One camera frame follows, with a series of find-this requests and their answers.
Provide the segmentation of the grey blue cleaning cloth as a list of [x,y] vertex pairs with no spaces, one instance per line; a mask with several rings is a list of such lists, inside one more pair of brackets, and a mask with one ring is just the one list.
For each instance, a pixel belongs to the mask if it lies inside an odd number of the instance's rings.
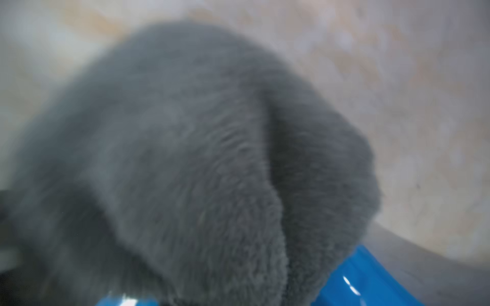
[[361,132],[272,52],[155,24],[15,137],[2,305],[309,305],[380,208]]

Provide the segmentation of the blue rubber boot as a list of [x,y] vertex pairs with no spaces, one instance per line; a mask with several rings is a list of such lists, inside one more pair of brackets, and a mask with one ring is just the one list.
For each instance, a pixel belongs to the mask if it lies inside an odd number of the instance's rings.
[[330,276],[312,306],[421,305],[376,258],[358,246]]

